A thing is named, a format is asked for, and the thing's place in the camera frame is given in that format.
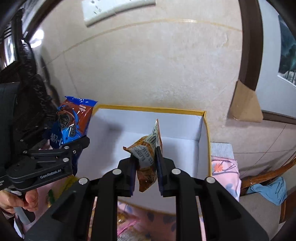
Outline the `person's left hand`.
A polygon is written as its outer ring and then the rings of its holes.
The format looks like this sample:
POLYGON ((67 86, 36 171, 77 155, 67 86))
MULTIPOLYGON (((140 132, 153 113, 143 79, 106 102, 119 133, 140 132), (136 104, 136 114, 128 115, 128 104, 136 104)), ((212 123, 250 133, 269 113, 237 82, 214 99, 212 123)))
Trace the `person's left hand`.
POLYGON ((25 199, 22 200, 15 194, 1 190, 1 210, 7 213, 14 214, 15 207, 22 207, 25 210, 34 212, 38 210, 38 191, 37 189, 30 190, 26 193, 25 199))

